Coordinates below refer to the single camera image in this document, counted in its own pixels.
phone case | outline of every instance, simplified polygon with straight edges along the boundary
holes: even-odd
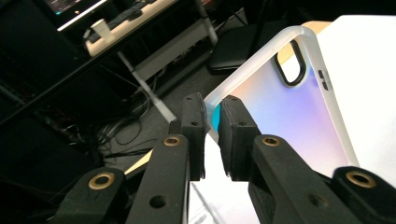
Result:
[[[274,57],[288,43],[301,66],[291,82]],[[263,134],[284,138],[313,170],[332,176],[337,167],[359,166],[310,29],[284,29],[206,96],[209,133],[215,141],[215,110],[227,95],[240,98]]]

clear phone case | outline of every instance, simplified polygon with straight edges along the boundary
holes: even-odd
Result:
[[[284,78],[274,60],[288,43],[302,67],[292,82]],[[332,176],[337,167],[359,166],[317,38],[310,29],[284,29],[207,95],[209,134],[215,141],[215,110],[229,94],[244,102],[262,133],[287,140],[315,171]]]

screw hole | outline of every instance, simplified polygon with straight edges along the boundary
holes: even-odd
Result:
[[[174,147],[174,146],[177,146],[178,144],[180,144],[180,140],[178,140],[178,138],[176,138],[176,137],[168,137],[163,140],[163,143],[166,146]]]
[[[350,171],[346,173],[346,178],[353,184],[362,188],[371,189],[376,186],[372,177],[359,171]]]
[[[98,185],[103,185],[107,183],[110,179],[107,176],[100,176],[97,179],[95,179],[95,184]]]
[[[270,147],[277,147],[280,145],[279,140],[273,137],[266,137],[263,138],[262,141],[264,142],[265,145],[270,146]]]
[[[162,195],[157,195],[151,198],[149,205],[153,208],[162,208],[166,205],[166,201]]]

black cable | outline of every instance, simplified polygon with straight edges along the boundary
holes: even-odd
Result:
[[[100,66],[101,66],[103,69],[105,69],[109,74],[111,74],[111,75],[113,75],[113,76],[115,76],[115,77],[121,79],[122,81],[124,81],[124,82],[126,82],[126,83],[132,85],[133,87],[135,87],[135,88],[137,88],[137,89],[140,88],[138,85],[134,84],[132,81],[126,79],[125,77],[121,76],[120,74],[114,72],[114,71],[111,70],[110,68],[108,68],[108,67],[106,67],[106,66],[104,66],[104,65],[102,65],[102,64],[101,64]],[[155,91],[156,82],[157,82],[157,77],[155,77],[155,79],[154,79],[154,89],[153,89],[153,91]],[[142,92],[142,93],[145,95],[145,97],[146,97],[146,102],[143,103],[141,106],[143,106],[144,104],[148,104],[148,105],[147,105],[145,111],[142,112],[138,117],[142,117],[143,115],[146,114],[147,111],[149,111],[149,103],[150,103],[150,99],[149,99],[148,94],[147,94],[145,91],[141,91],[141,92]]]
[[[145,143],[147,143],[147,142],[150,142],[150,141],[157,141],[157,140],[158,140],[158,138],[149,139],[149,140],[143,141],[143,142],[141,142],[141,143],[138,143],[138,144],[136,144],[136,145],[134,145],[134,146],[127,147],[127,148],[125,148],[124,150],[121,150],[121,151],[119,151],[119,152],[115,152],[115,153],[113,153],[113,154],[124,153],[124,152],[127,152],[128,150],[130,150],[130,149],[132,149],[132,148],[134,148],[134,147],[138,147],[138,146],[141,146],[141,145],[143,145],[143,144],[145,144]]]
[[[136,96],[138,93],[143,93],[146,97],[146,100],[143,99],[142,97]],[[147,98],[147,95],[144,91],[135,93],[133,96],[137,97],[137,100],[140,100],[140,106],[136,107],[136,108],[131,108],[131,113],[133,114],[137,109],[139,109],[139,113],[137,113],[138,115],[136,117],[141,118],[143,117],[150,109],[150,100]]]
[[[138,155],[146,154],[146,153],[150,152],[151,150],[152,150],[152,147],[146,147],[146,148],[141,148],[141,149],[131,151],[131,152],[117,152],[117,153],[113,153],[110,155],[105,155],[105,159],[126,157],[126,156],[138,156]]]
[[[130,121],[135,120],[135,117],[121,119],[117,122],[108,124],[98,136],[98,145],[103,146],[110,142]]]
[[[142,122],[140,121],[140,119],[137,119],[136,121],[137,121],[137,124],[139,125],[139,126],[138,126],[138,130],[137,130],[137,134],[136,134],[131,140],[129,140],[129,141],[127,141],[127,142],[121,142],[121,141],[117,138],[117,135],[114,135],[114,139],[116,140],[116,142],[117,142],[119,145],[121,145],[121,146],[126,146],[126,145],[132,143],[132,142],[137,138],[137,136],[139,136],[139,134],[142,132]]]
[[[99,151],[100,151],[100,152],[106,152],[106,151],[108,151],[108,154],[112,154],[113,152],[111,151],[111,148],[112,148],[111,142],[108,142],[108,144],[109,144],[109,146],[107,146],[107,144],[102,145],[102,147],[99,148]]]

cable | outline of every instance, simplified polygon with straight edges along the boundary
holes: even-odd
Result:
[[[105,130],[103,130],[101,133],[98,134],[97,136],[97,142],[99,146],[104,146],[105,144],[107,144],[108,142],[110,142],[111,138],[113,136],[110,136],[109,131],[105,132]]]
[[[150,141],[157,141],[157,140],[158,140],[158,138],[149,139],[149,140],[143,141],[143,142],[141,142],[141,143],[138,143],[138,144],[136,144],[136,145],[134,145],[134,146],[127,147],[127,148],[125,148],[124,150],[121,150],[121,151],[119,151],[119,152],[115,152],[115,153],[113,153],[113,154],[124,153],[124,152],[127,152],[128,150],[130,150],[130,149],[132,149],[132,148],[134,148],[134,147],[138,147],[138,146],[141,146],[141,145],[143,145],[143,144],[145,144],[145,143],[147,143],[147,142],[150,142]]]
[[[117,152],[109,155],[105,155],[105,159],[109,158],[117,158],[117,157],[126,157],[126,156],[138,156],[143,155],[152,150],[152,147],[141,148],[131,152]]]
[[[102,64],[101,64],[100,66],[101,66],[103,69],[105,69],[108,73],[110,73],[111,75],[113,75],[113,76],[115,76],[115,77],[121,79],[122,81],[124,81],[124,82],[126,82],[126,83],[128,83],[128,84],[130,84],[130,85],[132,85],[132,86],[134,86],[134,87],[137,88],[137,89],[140,88],[138,85],[134,84],[132,81],[126,79],[125,77],[122,77],[121,75],[119,75],[118,73],[116,73],[116,72],[114,72],[113,70],[109,69],[108,67],[106,67],[106,66],[104,66],[104,65],[102,65]],[[156,83],[157,83],[157,79],[155,78],[155,79],[154,79],[154,88],[153,88],[153,90],[155,90]],[[148,104],[148,106],[146,107],[145,112],[143,112],[141,115],[139,115],[139,117],[144,116],[144,115],[147,113],[147,111],[149,111],[149,103],[150,103],[149,95],[148,95],[145,91],[142,91],[142,92],[143,92],[143,94],[144,94],[145,97],[146,97],[146,102],[143,103],[141,106],[143,106],[144,104]]]
[[[98,148],[100,152],[106,152],[108,151],[108,154],[112,154],[113,152],[111,151],[111,142],[107,142],[106,144],[102,145],[101,148]]]
[[[132,139],[130,139],[130,140],[127,141],[127,142],[121,142],[121,141],[117,138],[117,135],[115,135],[115,136],[114,136],[114,139],[116,140],[116,142],[117,142],[119,145],[121,145],[121,146],[126,146],[126,145],[132,143],[132,142],[137,138],[137,136],[139,136],[139,134],[142,132],[142,122],[140,121],[140,119],[137,120],[137,124],[139,125],[139,126],[138,126],[139,128],[138,128],[138,130],[137,130],[137,134],[136,134]]]

